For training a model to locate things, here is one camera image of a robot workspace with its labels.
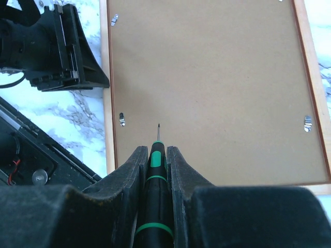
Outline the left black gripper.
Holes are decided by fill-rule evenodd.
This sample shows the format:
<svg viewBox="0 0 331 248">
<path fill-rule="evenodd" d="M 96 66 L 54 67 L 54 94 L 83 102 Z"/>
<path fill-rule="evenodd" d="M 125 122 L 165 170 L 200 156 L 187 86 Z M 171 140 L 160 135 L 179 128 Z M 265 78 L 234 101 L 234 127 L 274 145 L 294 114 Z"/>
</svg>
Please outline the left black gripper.
<svg viewBox="0 0 331 248">
<path fill-rule="evenodd" d="M 1 5 L 1 72 L 23 72 L 38 90 L 108 88 L 72 4 L 44 8 Z"/>
</svg>

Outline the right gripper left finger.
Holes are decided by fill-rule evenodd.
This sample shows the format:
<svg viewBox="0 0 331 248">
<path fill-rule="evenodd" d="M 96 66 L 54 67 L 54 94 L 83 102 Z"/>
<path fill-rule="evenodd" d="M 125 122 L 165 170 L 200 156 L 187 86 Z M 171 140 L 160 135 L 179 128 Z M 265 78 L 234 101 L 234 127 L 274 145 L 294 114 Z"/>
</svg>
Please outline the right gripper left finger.
<svg viewBox="0 0 331 248">
<path fill-rule="evenodd" d="M 1 247 L 130 247 L 147 161 L 148 148 L 139 146 L 83 191 L 1 187 Z"/>
</svg>

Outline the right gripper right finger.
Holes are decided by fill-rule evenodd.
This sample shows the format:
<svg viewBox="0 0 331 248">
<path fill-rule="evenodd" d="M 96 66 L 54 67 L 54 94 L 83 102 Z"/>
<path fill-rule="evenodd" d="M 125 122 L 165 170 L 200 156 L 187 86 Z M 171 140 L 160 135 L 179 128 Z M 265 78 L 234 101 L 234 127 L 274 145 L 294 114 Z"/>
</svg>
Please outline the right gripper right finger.
<svg viewBox="0 0 331 248">
<path fill-rule="evenodd" d="M 330 247 L 330 223 L 303 187 L 217 187 L 167 148 L 176 247 Z"/>
</svg>

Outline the green black precision screwdriver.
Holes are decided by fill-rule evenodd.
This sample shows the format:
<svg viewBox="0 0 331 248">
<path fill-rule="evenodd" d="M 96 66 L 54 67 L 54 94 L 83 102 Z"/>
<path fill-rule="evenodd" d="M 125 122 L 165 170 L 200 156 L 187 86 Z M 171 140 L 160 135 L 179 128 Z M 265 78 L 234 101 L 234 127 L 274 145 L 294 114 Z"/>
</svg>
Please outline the green black precision screwdriver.
<svg viewBox="0 0 331 248">
<path fill-rule="evenodd" d="M 148 158 L 133 247 L 174 246 L 173 202 L 165 152 L 158 125 L 157 140 Z"/>
</svg>

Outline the red wooden photo frame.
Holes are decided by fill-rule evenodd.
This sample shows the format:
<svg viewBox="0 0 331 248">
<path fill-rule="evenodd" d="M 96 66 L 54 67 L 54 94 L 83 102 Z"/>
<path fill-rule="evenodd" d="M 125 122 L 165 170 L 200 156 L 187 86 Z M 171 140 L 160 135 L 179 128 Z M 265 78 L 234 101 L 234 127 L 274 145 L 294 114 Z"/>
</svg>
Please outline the red wooden photo frame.
<svg viewBox="0 0 331 248">
<path fill-rule="evenodd" d="M 107 172 L 167 146 L 216 185 L 330 194 L 330 117 L 304 1 L 101 1 Z"/>
</svg>

